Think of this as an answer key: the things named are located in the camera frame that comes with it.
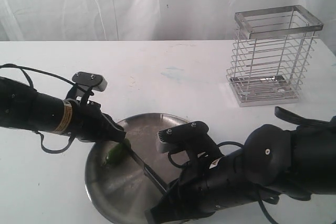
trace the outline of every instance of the stainless steel rack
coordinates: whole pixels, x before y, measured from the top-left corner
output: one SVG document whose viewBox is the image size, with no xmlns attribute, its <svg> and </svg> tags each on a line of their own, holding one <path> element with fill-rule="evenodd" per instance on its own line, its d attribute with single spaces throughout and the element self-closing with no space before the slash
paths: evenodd
<svg viewBox="0 0 336 224">
<path fill-rule="evenodd" d="M 323 23 L 300 5 L 235 14 L 227 78 L 240 106 L 297 102 Z"/>
</svg>

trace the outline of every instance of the green vegetable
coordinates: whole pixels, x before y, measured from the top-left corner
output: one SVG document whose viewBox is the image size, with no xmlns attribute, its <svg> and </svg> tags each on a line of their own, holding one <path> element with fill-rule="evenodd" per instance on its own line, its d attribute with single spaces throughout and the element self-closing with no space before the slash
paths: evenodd
<svg viewBox="0 0 336 224">
<path fill-rule="evenodd" d="M 106 155 L 104 165 L 118 165 L 128 155 L 127 147 L 131 147 L 130 141 L 125 138 L 123 143 L 117 144 Z"/>
</svg>

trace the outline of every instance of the white tabletop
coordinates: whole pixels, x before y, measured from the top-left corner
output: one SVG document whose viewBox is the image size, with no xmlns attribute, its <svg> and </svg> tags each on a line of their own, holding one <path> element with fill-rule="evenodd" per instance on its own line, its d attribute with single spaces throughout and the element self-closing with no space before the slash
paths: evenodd
<svg viewBox="0 0 336 224">
<path fill-rule="evenodd" d="M 274 106 L 240 108 L 226 80 L 232 41 L 48 41 L 0 42 L 0 64 L 15 63 L 68 79 L 77 71 L 103 75 L 108 87 L 92 98 L 115 121 L 164 112 L 208 124 L 216 141 L 238 141 L 270 123 L 293 130 L 274 117 Z M 307 118 L 336 115 L 336 57 L 318 41 L 300 102 L 282 107 Z M 70 85 L 30 72 L 35 88 L 64 98 Z M 15 69 L 1 76 L 25 81 Z M 0 223 L 109 223 L 91 204 L 84 168 L 92 143 L 75 141 L 63 154 L 46 154 L 31 132 L 0 128 Z M 46 145 L 62 147 L 67 138 L 46 134 Z M 227 147 L 229 152 L 234 148 Z M 300 202 L 281 196 L 267 206 L 279 223 L 331 223 L 336 196 Z M 257 203 L 219 211 L 195 223 L 268 223 Z"/>
</svg>

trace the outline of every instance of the label sticker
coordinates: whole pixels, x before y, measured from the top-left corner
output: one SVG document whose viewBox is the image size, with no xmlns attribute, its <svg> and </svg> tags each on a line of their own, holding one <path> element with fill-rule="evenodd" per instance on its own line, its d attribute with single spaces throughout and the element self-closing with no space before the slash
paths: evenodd
<svg viewBox="0 0 336 224">
<path fill-rule="evenodd" d="M 64 113 L 63 113 L 63 118 L 60 121 L 59 125 L 57 128 L 52 132 L 55 134 L 62 134 L 63 131 L 66 130 L 66 128 L 69 126 L 69 123 L 72 118 L 72 106 L 71 103 L 68 101 L 63 101 L 64 104 Z"/>
<path fill-rule="evenodd" d="M 221 160 L 221 158 L 222 157 L 220 157 L 220 158 L 218 158 L 216 160 L 213 160 L 212 163 L 210 164 L 209 169 L 212 169 L 212 168 L 216 167 L 218 165 L 219 160 Z"/>
</svg>

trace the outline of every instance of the white curtain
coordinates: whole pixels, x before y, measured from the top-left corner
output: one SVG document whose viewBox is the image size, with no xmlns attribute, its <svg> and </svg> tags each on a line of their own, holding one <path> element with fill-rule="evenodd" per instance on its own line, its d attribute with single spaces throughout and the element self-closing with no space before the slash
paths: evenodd
<svg viewBox="0 0 336 224">
<path fill-rule="evenodd" d="M 0 40 L 231 39 L 234 12 L 294 4 L 336 52 L 336 0 L 0 0 Z"/>
</svg>

